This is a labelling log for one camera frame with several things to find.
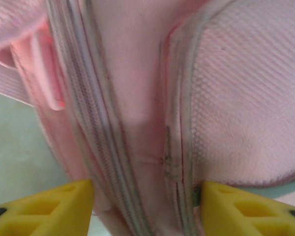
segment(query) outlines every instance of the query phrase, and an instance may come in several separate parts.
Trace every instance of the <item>pink backpack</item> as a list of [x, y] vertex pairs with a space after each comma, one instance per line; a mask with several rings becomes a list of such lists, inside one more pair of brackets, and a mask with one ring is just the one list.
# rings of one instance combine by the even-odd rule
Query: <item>pink backpack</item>
[[200, 235], [203, 180], [295, 180], [295, 0], [0, 0], [0, 64], [115, 236]]

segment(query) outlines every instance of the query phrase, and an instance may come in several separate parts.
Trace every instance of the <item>light green floor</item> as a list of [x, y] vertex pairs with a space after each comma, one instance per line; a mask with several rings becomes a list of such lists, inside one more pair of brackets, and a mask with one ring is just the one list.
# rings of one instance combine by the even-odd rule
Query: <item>light green floor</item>
[[[0, 204], [66, 183], [36, 122], [33, 108], [0, 95]], [[295, 182], [268, 189], [248, 189], [277, 198], [295, 191]], [[89, 236], [108, 232], [92, 217]]]

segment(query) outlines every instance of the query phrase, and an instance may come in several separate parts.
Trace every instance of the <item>zipper track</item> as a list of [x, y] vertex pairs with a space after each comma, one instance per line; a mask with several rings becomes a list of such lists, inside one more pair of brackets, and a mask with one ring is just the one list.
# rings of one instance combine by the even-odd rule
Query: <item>zipper track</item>
[[144, 231], [147, 235], [151, 235], [151, 229], [148, 224], [147, 218], [145, 216], [143, 206], [141, 203], [141, 198], [139, 195], [139, 191], [137, 189], [135, 177], [133, 171], [131, 169], [130, 161], [129, 161], [129, 153], [126, 147], [126, 137], [125, 133], [122, 129], [122, 125], [120, 124], [120, 112], [114, 104], [117, 104], [115, 94], [112, 92], [113, 88], [110, 82], [109, 70], [106, 67], [104, 62], [105, 54], [103, 49], [103, 44], [101, 41], [101, 34], [99, 31], [99, 27], [97, 25], [95, 15], [92, 11], [93, 1], [85, 0], [82, 6], [82, 11], [85, 13], [82, 15], [82, 19], [84, 20], [85, 26], [85, 34], [88, 42], [88, 48], [91, 54], [92, 65], [94, 66], [94, 71], [99, 78], [98, 83], [102, 91], [104, 101], [106, 101], [106, 109], [109, 114], [109, 118], [111, 123], [118, 123], [120, 130], [119, 132], [112, 133], [111, 135], [114, 137], [114, 143], [118, 147], [118, 154], [120, 155], [121, 160], [121, 168], [125, 175], [125, 178], [128, 180], [128, 184], [126, 185], [126, 191], [130, 193], [131, 204], [133, 204], [133, 208], [131, 209], [132, 219], [135, 219], [141, 225], [141, 228], [144, 230], [139, 230], [140, 234], [143, 234]]
[[135, 235], [152, 235], [137, 186], [133, 184], [135, 180], [129, 156], [126, 150], [120, 151], [117, 148], [111, 114], [107, 111], [107, 105], [110, 104], [105, 101], [98, 81], [107, 78], [98, 77], [98, 72], [94, 69], [78, 2], [49, 0], [48, 10], [59, 60], [70, 84], [78, 120], [91, 144], [96, 162], [104, 173], [111, 196], [114, 196]]

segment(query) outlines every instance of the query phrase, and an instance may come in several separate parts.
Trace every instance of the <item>zipper teeth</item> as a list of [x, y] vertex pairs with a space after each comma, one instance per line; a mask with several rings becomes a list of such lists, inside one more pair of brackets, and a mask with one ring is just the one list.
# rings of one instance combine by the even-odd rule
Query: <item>zipper teeth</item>
[[[183, 30], [189, 30], [188, 28], [194, 24], [194, 21], [192, 20], [189, 22], [189, 25], [184, 25], [180, 26], [180, 29], [176, 31], [176, 34], [178, 39], [173, 40], [172, 43], [174, 46], [170, 50], [169, 54], [174, 57], [174, 62], [176, 64], [175, 70], [177, 71], [174, 76], [175, 85], [173, 85], [173, 88], [171, 88], [171, 92], [174, 92], [175, 94], [171, 94], [171, 96], [174, 96], [173, 98], [170, 97], [169, 100], [174, 99], [174, 101], [177, 101], [177, 104], [174, 104], [174, 106], [178, 106], [179, 108], [181, 107], [181, 91], [177, 89], [177, 91], [172, 91], [172, 89], [176, 88], [182, 88], [182, 77], [184, 75], [184, 72], [188, 70], [189, 68], [186, 68], [186, 63], [184, 62], [185, 59], [189, 56], [191, 52], [189, 52], [189, 49], [186, 48], [187, 45], [190, 44], [190, 40], [195, 40], [195, 38], [181, 38], [180, 31]], [[180, 126], [180, 135], [181, 138], [183, 137], [182, 133], [182, 117], [179, 117], [179, 126]], [[176, 128], [175, 126], [171, 126], [171, 123], [173, 123], [173, 120], [169, 121], [170, 128], [172, 128], [175, 132]], [[181, 156], [177, 156], [173, 154], [173, 160], [172, 163], [179, 163], [179, 168], [178, 170], [181, 171], [181, 176], [180, 179], [178, 180], [178, 183], [173, 186], [173, 199], [174, 202], [177, 203], [177, 214], [178, 214], [178, 220], [180, 222], [180, 225], [183, 228], [183, 231], [186, 235], [188, 236], [198, 236], [201, 234], [199, 232], [196, 221], [195, 221], [195, 215], [193, 212], [193, 204], [192, 204], [192, 198], [190, 196], [192, 192], [192, 159], [190, 159], [189, 156], [185, 156], [185, 149], [183, 144], [181, 144]], [[173, 168], [172, 165], [170, 165], [171, 173], [172, 175], [175, 175], [177, 173], [177, 169]]]
[[[87, 66], [85, 65], [87, 60], [85, 60], [86, 58], [83, 57], [82, 55], [83, 52], [82, 54], [79, 53], [80, 50], [82, 51], [82, 48], [79, 48], [79, 46], [81, 46], [82, 39], [80, 38], [80, 41], [79, 41], [79, 39], [74, 38], [74, 36], [83, 37], [84, 33], [83, 32], [82, 34], [74, 33], [73, 35], [69, 34], [67, 35], [67, 37], [65, 37], [65, 39], [63, 39], [61, 35], [59, 35], [61, 33], [63, 35], [66, 35], [67, 33], [58, 31], [59, 28], [61, 28], [61, 26], [57, 25], [58, 19], [56, 17], [57, 13], [53, 11], [54, 7], [56, 7], [56, 9], [59, 9], [60, 15], [63, 16], [63, 21], [61, 21], [60, 19], [61, 16], [58, 16], [59, 21], [62, 23], [65, 23], [67, 28], [71, 26], [72, 27], [71, 32], [74, 32], [74, 21], [77, 20], [77, 18], [75, 18], [74, 20], [74, 17], [77, 17], [77, 16], [74, 16], [73, 9], [70, 8], [70, 3], [68, 3], [68, 1], [66, 1], [66, 3], [65, 1], [59, 1], [58, 4], [56, 2], [57, 1], [50, 1], [49, 9], [51, 12], [51, 20], [53, 21], [52, 28], [59, 39], [56, 42], [56, 45], [62, 52], [60, 56], [66, 55], [68, 53], [68, 51], [65, 51], [67, 49], [66, 46], [69, 46], [69, 45], [77, 46], [76, 48], [72, 48], [71, 52], [69, 52], [70, 58], [71, 58], [70, 60], [71, 65], [69, 65], [68, 61], [66, 61], [66, 66], [67, 66], [66, 69], [70, 71], [70, 74], [71, 74], [70, 76], [68, 76], [68, 78], [70, 79], [71, 87], [73, 88], [73, 93], [75, 95], [75, 100], [77, 102], [76, 105], [79, 109], [79, 112], [82, 114], [81, 120], [84, 121], [84, 127], [91, 127], [90, 130], [85, 130], [85, 131], [88, 134], [89, 139], [94, 140], [94, 137], [95, 137], [94, 141], [96, 143], [96, 149], [98, 149], [99, 151], [98, 153], [99, 155], [97, 156], [97, 161], [99, 162], [101, 169], [109, 171], [109, 173], [106, 176], [107, 176], [107, 179], [109, 180], [108, 183], [110, 183], [113, 186], [112, 193], [115, 195], [116, 194], [119, 195], [117, 197], [118, 202], [121, 199], [122, 202], [125, 203], [125, 207], [123, 207], [123, 205], [121, 204], [121, 208], [123, 208], [124, 213], [127, 212], [126, 215], [128, 218], [128, 222], [130, 222], [133, 225], [132, 229], [136, 231], [137, 235], [139, 235], [138, 232], [140, 231], [141, 231], [140, 234], [142, 235], [143, 233], [142, 229], [144, 229], [144, 227], [142, 228], [140, 225], [138, 225], [137, 218], [139, 216], [135, 215], [132, 211], [132, 209], [136, 210], [136, 208], [132, 206], [133, 203], [131, 201], [131, 196], [130, 196], [131, 192], [129, 192], [129, 189], [127, 188], [127, 181], [126, 181], [127, 179], [124, 176], [124, 172], [120, 165], [120, 160], [117, 157], [117, 150], [116, 150], [116, 147], [114, 146], [115, 143], [114, 143], [114, 138], [111, 135], [112, 133], [110, 130], [110, 126], [109, 124], [103, 121], [103, 116], [107, 116], [107, 113], [104, 110], [105, 109], [104, 105], [100, 107], [100, 105], [98, 104], [100, 102], [98, 101], [98, 99], [102, 100], [102, 98], [94, 99], [94, 96], [96, 97], [96, 94], [94, 94], [94, 91], [91, 91], [92, 90], [91, 88], [94, 89], [94, 87], [95, 88], [96, 86], [99, 87], [99, 85], [94, 85], [94, 84], [91, 85], [92, 81], [82, 80], [82, 78], [87, 78], [89, 80], [91, 80], [92, 78], [91, 75], [88, 73], [87, 68], [84, 68], [85, 66]], [[99, 133], [98, 127], [106, 128], [103, 130], [104, 134], [102, 139], [98, 137], [98, 135], [96, 135], [97, 133]], [[110, 147], [103, 147], [103, 143], [110, 144]], [[144, 226], [146, 227], [145, 228], [146, 235], [150, 235], [150, 229], [147, 228], [146, 224], [144, 224]]]
[[78, 121], [77, 121], [75, 114], [73, 113], [73, 107], [71, 106], [68, 93], [67, 93], [67, 91], [65, 91], [66, 86], [65, 86], [63, 72], [60, 67], [59, 59], [58, 59], [58, 56], [57, 56], [54, 48], [52, 49], [52, 52], [53, 52], [52, 53], [53, 61], [55, 63], [55, 70], [56, 70], [55, 73], [57, 74], [57, 77], [60, 78], [59, 79], [59, 86], [62, 88], [62, 91], [63, 91], [62, 97], [63, 97], [63, 99], [65, 99], [65, 101], [69, 101], [68, 104], [66, 104], [66, 110], [67, 110], [69, 122], [71, 124], [72, 133], [73, 133], [74, 137], [76, 137], [76, 141], [78, 143], [78, 147], [80, 149], [82, 158], [84, 159], [89, 172], [90, 173], [98, 173], [97, 175], [92, 175], [92, 176], [94, 177], [95, 181], [98, 183], [98, 186], [104, 191], [104, 194], [106, 196], [108, 196], [107, 188], [104, 186], [103, 182], [100, 181], [100, 179], [104, 179], [102, 171], [98, 167], [91, 168], [92, 167], [92, 164], [90, 161], [91, 157], [89, 156], [89, 152], [86, 151], [86, 146], [85, 146], [85, 144], [87, 144], [86, 137], [85, 137], [84, 133], [82, 132], [82, 128], [80, 127], [80, 125], [77, 125]]
[[[84, 9], [83, 9], [84, 10], [83, 12], [85, 12], [84, 23], [86, 27], [86, 37], [88, 41], [88, 46], [91, 51], [91, 58], [92, 58], [93, 65], [95, 67], [95, 72], [96, 73], [98, 72], [100, 74], [98, 78], [106, 78], [105, 80], [98, 81], [100, 84], [100, 87], [104, 88], [105, 91], [110, 91], [111, 89], [110, 89], [110, 83], [109, 83], [109, 75], [108, 75], [106, 65], [104, 63], [105, 55], [103, 51], [100, 50], [102, 46], [101, 35], [98, 29], [98, 25], [96, 23], [95, 16], [92, 13], [92, 9], [93, 9], [92, 3], [93, 2], [91, 0], [86, 0], [84, 4]], [[103, 95], [106, 96], [105, 100], [112, 100], [112, 102], [107, 103], [108, 113], [109, 112], [113, 113], [112, 117], [117, 118], [118, 115], [116, 115], [116, 111], [115, 111], [116, 108], [111, 106], [109, 107], [109, 105], [114, 104], [113, 102], [114, 94], [104, 93]], [[143, 206], [141, 203], [141, 198], [140, 198], [136, 181], [134, 178], [134, 174], [131, 169], [131, 164], [129, 161], [129, 153], [127, 152], [127, 149], [124, 148], [125, 143], [123, 140], [125, 140], [125, 136], [122, 130], [122, 126], [120, 126], [120, 136], [123, 137], [124, 139], [121, 139], [121, 138], [115, 139], [115, 142], [116, 142], [115, 144], [118, 145], [118, 141], [119, 141], [119, 145], [121, 142], [123, 147], [121, 148], [120, 162], [121, 162], [121, 168], [123, 169], [125, 174], [125, 179], [127, 180], [128, 183], [130, 183], [130, 185], [126, 185], [125, 187], [126, 187], [126, 191], [129, 192], [130, 201], [131, 201], [131, 204], [133, 205], [130, 211], [132, 214], [131, 217], [132, 219], [137, 220], [139, 224], [141, 224], [141, 230], [140, 230], [141, 235], [143, 234], [143, 232], [146, 232], [146, 234], [150, 235], [151, 229], [149, 227], [147, 218], [145, 216]]]
[[[57, 20], [55, 20], [53, 22], [54, 23], [54, 26], [57, 25], [57, 22], [58, 22]], [[56, 32], [55, 35], [57, 35], [58, 38], [59, 38], [59, 35], [66, 35], [66, 32], [65, 31], [59, 32], [59, 33]], [[77, 43], [74, 43], [72, 39], [70, 41], [71, 41], [71, 45], [74, 45], [74, 46], [77, 45]], [[59, 47], [61, 47], [61, 48], [65, 47], [65, 45], [66, 45], [65, 39], [58, 40], [56, 42], [56, 44], [57, 43], [59, 43]], [[88, 99], [87, 100], [81, 99], [81, 97], [83, 96], [81, 90], [84, 90], [85, 91], [85, 93], [84, 93], [85, 95], [87, 94], [87, 91], [86, 91], [86, 88], [85, 88], [84, 84], [81, 83], [80, 80], [78, 79], [79, 77], [81, 78], [83, 75], [85, 75], [85, 73], [81, 72], [80, 65], [76, 61], [74, 61], [74, 60], [66, 61], [66, 64], [70, 64], [66, 69], [70, 73], [70, 76], [68, 76], [68, 78], [73, 77], [73, 79], [71, 79], [69, 82], [71, 83], [71, 86], [70, 87], [73, 89], [73, 94], [75, 96], [74, 102], [76, 102], [76, 107], [79, 109], [78, 115], [79, 114], [82, 114], [79, 117], [80, 118], [79, 120], [84, 123], [84, 127], [88, 127], [87, 124], [86, 124], [85, 119], [83, 119], [83, 118], [86, 117], [87, 120], [91, 120], [89, 114], [92, 113], [93, 110], [91, 110], [91, 105], [90, 105]], [[86, 130], [86, 133], [88, 135], [91, 135], [92, 134], [90, 130]], [[100, 142], [99, 142], [98, 135], [94, 135], [93, 137], [95, 138], [94, 142], [96, 144], [99, 144]], [[99, 145], [97, 148], [98, 148], [98, 151], [96, 152], [96, 154], [99, 157], [105, 156], [105, 152], [103, 150], [103, 147], [101, 145]], [[100, 162], [99, 164], [100, 164], [100, 166], [101, 166], [102, 169], [109, 170], [108, 166], [105, 165], [105, 163]]]

